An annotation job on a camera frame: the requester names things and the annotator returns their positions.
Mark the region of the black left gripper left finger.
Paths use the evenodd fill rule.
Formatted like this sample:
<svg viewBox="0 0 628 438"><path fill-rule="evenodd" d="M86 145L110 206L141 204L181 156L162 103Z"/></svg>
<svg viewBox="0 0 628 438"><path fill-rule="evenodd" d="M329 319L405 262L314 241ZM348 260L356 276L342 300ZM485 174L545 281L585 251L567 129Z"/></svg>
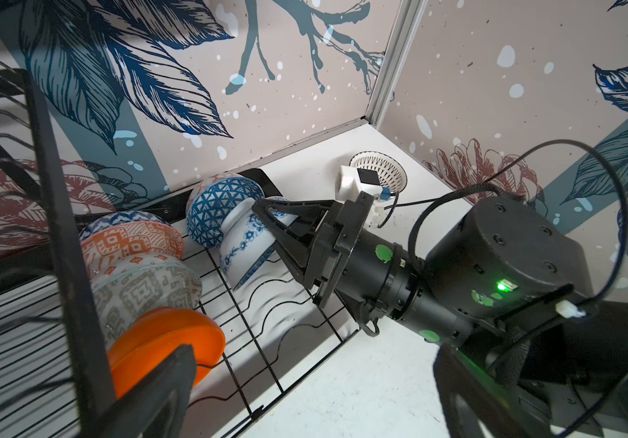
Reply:
<svg viewBox="0 0 628 438"><path fill-rule="evenodd" d="M91 425L91 435L179 436L195 375L193 347L179 346Z"/></svg>

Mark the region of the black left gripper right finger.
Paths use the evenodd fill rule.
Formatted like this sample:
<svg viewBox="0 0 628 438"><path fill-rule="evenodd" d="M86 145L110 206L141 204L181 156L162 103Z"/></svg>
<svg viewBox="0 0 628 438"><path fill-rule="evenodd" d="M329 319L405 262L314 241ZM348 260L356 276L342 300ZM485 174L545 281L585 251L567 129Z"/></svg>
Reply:
<svg viewBox="0 0 628 438"><path fill-rule="evenodd" d="M544 401L516 386L507 389L464 354L442 346L434 377L452 437L551 437L551 411Z"/></svg>

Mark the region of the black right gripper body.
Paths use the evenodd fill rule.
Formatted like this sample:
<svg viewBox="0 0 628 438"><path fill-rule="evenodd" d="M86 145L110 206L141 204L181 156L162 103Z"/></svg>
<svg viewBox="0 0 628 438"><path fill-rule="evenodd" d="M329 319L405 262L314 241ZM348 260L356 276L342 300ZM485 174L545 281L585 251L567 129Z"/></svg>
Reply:
<svg viewBox="0 0 628 438"><path fill-rule="evenodd" d="M354 201L333 202L315 234L304 280L318 287L315 302L337 297L363 329L383 318L408 329L427 329L429 293L398 244L365 227L374 198L362 193Z"/></svg>

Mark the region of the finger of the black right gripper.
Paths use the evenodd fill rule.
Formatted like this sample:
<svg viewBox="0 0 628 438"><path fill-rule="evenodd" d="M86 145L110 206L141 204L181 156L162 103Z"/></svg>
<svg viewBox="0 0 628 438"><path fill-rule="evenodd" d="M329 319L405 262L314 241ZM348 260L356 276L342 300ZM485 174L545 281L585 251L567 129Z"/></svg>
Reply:
<svg viewBox="0 0 628 438"><path fill-rule="evenodd" d="M320 285L325 265L325 241L315 224L268 224L275 250L301 285Z"/></svg>
<svg viewBox="0 0 628 438"><path fill-rule="evenodd" d="M310 233L317 230L319 223L335 204L334 200L282 201L260 199L253 205L252 212L272 235L296 235L289 226L286 226L276 217L276 213L295 215L293 224L299 226L304 233Z"/></svg>

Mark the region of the blue floral bowl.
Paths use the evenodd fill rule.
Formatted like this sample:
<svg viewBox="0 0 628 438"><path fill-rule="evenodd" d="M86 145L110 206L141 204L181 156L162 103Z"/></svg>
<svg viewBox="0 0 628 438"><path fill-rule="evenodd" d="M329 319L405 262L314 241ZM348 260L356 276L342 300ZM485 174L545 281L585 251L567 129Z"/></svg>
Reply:
<svg viewBox="0 0 628 438"><path fill-rule="evenodd" d="M240 202L221 224L219 263L233 290L244 286L274 251L274 235L252 212L255 203L253 198Z"/></svg>

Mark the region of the orange plastic bowl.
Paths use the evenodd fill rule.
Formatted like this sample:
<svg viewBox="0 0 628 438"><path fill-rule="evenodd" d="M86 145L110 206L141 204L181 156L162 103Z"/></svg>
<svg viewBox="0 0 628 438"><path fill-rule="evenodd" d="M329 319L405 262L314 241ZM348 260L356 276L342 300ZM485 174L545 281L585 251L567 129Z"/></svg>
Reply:
<svg viewBox="0 0 628 438"><path fill-rule="evenodd" d="M213 319L195 310L157 308L138 318L108 351L116 396L122 398L183 345L193 349L197 385L222 358L226 336Z"/></svg>

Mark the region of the white brown lattice bowl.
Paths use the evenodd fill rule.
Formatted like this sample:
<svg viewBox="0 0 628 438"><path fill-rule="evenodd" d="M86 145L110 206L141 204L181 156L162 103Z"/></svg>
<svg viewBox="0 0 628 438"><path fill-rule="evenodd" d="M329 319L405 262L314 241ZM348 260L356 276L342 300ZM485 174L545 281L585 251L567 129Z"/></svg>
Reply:
<svg viewBox="0 0 628 438"><path fill-rule="evenodd" d="M401 193L408 184L405 169L393 157L379 151L361 151L352 156L349 165L368 171L375 171L383 187L392 193Z"/></svg>

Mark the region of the green patterned bowl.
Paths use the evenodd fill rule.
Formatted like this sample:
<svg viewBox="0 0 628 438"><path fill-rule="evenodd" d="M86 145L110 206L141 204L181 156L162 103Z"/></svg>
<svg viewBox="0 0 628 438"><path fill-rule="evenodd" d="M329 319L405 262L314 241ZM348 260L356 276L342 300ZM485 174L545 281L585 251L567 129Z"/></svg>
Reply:
<svg viewBox="0 0 628 438"><path fill-rule="evenodd" d="M171 255L134 255L109 265L91 281L104 346L113 343L144 314L157 308L192 310L202 296L202 281Z"/></svg>

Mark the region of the black wire dish rack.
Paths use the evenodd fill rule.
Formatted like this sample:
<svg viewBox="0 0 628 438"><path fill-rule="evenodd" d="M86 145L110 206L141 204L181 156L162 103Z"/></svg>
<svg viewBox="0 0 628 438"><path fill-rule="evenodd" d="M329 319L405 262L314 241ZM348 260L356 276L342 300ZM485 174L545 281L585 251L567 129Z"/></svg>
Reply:
<svg viewBox="0 0 628 438"><path fill-rule="evenodd" d="M0 61L0 437L101 436L126 394L105 378L118 349L170 314L201 325L168 348L199 437L243 432L355 335L277 261L230 282L186 235L183 196L147 210L124 170L53 153L40 98Z"/></svg>

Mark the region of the red patterned bowl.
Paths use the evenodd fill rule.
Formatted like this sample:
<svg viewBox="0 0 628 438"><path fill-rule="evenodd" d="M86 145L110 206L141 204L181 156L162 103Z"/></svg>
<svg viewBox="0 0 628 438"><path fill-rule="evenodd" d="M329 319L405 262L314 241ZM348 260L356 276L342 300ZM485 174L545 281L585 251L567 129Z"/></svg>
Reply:
<svg viewBox="0 0 628 438"><path fill-rule="evenodd" d="M158 216L142 211L116 212L93 221L80 232L80 245L90 277L133 255L184 255L181 234Z"/></svg>

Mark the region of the blue geometric patterned bowl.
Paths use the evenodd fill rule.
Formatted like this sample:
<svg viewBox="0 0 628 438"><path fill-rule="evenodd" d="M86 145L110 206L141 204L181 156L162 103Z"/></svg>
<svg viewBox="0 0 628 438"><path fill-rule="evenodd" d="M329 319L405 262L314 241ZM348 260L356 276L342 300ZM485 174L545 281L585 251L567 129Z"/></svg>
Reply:
<svg viewBox="0 0 628 438"><path fill-rule="evenodd" d="M245 199L264 196L257 182L237 173L219 173L202 180L191 191L185 208L189 237L204 248L219 246L228 214Z"/></svg>

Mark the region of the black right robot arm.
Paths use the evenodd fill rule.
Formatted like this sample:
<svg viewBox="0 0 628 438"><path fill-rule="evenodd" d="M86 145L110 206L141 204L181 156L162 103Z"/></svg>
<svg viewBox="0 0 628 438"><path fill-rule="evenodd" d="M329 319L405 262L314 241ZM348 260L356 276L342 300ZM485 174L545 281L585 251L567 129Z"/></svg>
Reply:
<svg viewBox="0 0 628 438"><path fill-rule="evenodd" d="M628 303L594 290L582 247L494 178L434 199L480 200L426 257L364 228L372 197L260 200L314 302L337 296L359 328L391 319L438 346L434 378L453 437L628 434Z"/></svg>

